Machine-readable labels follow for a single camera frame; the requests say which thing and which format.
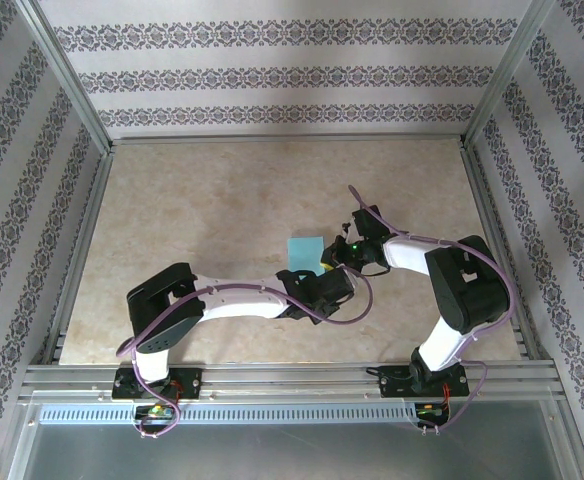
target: black mounting bracket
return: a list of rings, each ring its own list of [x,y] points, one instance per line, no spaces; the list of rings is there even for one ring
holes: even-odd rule
[[[171,399],[179,398],[196,400],[201,391],[200,368],[170,368],[165,380],[159,380],[150,384],[157,393]],[[112,400],[155,400],[137,381],[132,367],[120,367],[114,376],[112,386]]]
[[[408,365],[385,365],[367,368],[365,371],[379,379],[382,398],[443,397],[444,384],[450,388],[451,397],[467,397],[470,394],[465,368],[459,364],[448,367],[445,378],[437,378],[436,382],[416,390]]]

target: patterned wallpaper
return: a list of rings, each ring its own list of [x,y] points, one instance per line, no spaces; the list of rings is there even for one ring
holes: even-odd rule
[[[552,8],[476,153],[584,440],[584,1]]]
[[[0,451],[44,345],[100,155],[25,22],[0,0]]]
[[[112,138],[462,133],[529,0],[41,0]]]

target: blue sticky note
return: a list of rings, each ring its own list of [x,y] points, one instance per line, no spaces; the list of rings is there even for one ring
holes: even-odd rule
[[[325,273],[321,266],[323,237],[288,238],[288,270],[311,270],[317,275]]]

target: beige marble surface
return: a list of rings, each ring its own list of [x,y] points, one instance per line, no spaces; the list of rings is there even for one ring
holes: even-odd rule
[[[132,331],[126,293],[174,262],[210,277],[261,278],[287,268],[289,237],[331,243],[357,207],[349,183],[398,228],[451,239],[482,234],[454,140],[119,147],[61,363],[119,363],[114,352]],[[372,283],[374,307],[358,324],[212,320],[170,360],[406,360],[438,319],[430,281],[395,270]],[[334,318],[365,302],[361,290]],[[466,358],[518,359],[511,329],[473,345]]]

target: perforated metal strip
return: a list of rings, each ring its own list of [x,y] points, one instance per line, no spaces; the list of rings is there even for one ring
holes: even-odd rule
[[[339,405],[197,405],[182,407],[182,424],[396,423],[417,420],[413,403]],[[133,405],[46,405],[39,421],[48,425],[123,425]]]

